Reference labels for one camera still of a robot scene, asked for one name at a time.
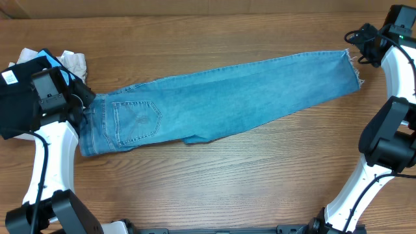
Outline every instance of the back pocket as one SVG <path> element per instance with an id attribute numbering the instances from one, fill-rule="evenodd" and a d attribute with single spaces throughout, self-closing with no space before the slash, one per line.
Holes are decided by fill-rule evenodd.
<path id="1" fill-rule="evenodd" d="M 159 130 L 162 114 L 151 101 L 124 101 L 112 103 L 119 146 L 152 137 Z"/>

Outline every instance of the jeans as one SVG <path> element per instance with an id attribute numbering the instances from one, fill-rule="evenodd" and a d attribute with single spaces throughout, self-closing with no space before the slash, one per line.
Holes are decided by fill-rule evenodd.
<path id="1" fill-rule="evenodd" d="M 358 91 L 347 50 L 300 53 L 139 83 L 97 95 L 84 156 L 181 139 L 209 142 Z"/>

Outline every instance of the cardboard box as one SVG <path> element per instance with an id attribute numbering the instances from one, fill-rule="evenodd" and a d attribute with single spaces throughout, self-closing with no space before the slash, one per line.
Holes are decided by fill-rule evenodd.
<path id="1" fill-rule="evenodd" d="M 216 15 L 287 12 L 387 12 L 414 0 L 0 0 L 13 18 Z"/>

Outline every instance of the wooden table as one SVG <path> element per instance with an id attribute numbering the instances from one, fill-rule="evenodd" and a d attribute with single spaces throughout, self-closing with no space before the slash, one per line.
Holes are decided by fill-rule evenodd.
<path id="1" fill-rule="evenodd" d="M 24 47 L 84 53 L 97 93 L 134 83 L 304 51 L 349 47 L 346 32 L 386 13 L 167 16 L 0 21 L 0 64 Z M 352 56 L 359 56 L 351 47 Z M 100 222 L 140 228 L 245 228 L 304 224 L 342 189 L 361 131 L 384 104 L 382 69 L 357 66 L 362 89 L 209 144 L 167 142 L 84 158 L 75 190 Z M 0 220 L 21 205 L 34 144 L 0 140 Z M 405 170 L 416 174 L 416 170 Z M 416 182 L 394 179 L 360 219 L 369 233 L 415 233 Z M 0 233 L 6 233 L 4 223 Z"/>

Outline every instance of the white cloth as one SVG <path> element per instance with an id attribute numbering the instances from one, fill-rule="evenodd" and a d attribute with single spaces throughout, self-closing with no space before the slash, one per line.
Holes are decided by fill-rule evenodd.
<path id="1" fill-rule="evenodd" d="M 23 49 L 20 53 L 19 59 L 16 64 L 21 64 L 22 62 L 27 62 L 34 59 L 37 56 L 38 52 L 31 49 Z M 64 65 L 66 69 L 74 73 L 76 76 L 83 80 L 83 83 L 86 82 L 86 61 L 85 55 L 82 53 L 74 53 L 71 51 L 64 51 L 61 57 L 57 57 L 60 63 Z M 9 67 L 15 65 L 13 62 L 8 64 Z"/>

